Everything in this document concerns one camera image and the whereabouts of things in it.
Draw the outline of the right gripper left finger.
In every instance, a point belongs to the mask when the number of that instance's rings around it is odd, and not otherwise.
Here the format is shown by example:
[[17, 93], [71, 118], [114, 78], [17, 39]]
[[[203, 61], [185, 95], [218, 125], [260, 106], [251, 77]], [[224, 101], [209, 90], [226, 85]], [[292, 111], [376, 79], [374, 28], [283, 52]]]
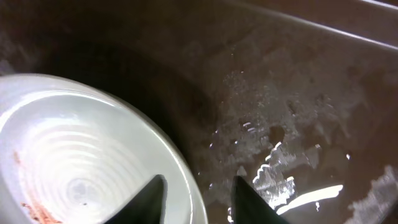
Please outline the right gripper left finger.
[[105, 224], [162, 224], [165, 210], [165, 179], [157, 174]]

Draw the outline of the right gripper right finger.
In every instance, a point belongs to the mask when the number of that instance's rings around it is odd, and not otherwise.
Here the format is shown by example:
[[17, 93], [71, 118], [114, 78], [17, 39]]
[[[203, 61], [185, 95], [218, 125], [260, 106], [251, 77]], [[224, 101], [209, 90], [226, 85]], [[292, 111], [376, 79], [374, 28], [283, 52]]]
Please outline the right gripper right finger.
[[289, 224], [241, 176], [233, 179], [231, 202], [234, 224]]

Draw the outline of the pale grey plate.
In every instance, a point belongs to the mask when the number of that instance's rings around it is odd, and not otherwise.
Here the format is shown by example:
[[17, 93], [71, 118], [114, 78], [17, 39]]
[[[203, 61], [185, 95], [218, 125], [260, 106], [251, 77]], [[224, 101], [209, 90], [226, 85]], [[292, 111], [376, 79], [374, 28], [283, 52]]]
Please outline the pale grey plate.
[[2, 223], [105, 223], [155, 176], [162, 223], [208, 221], [185, 159], [138, 109], [60, 77], [1, 77]]

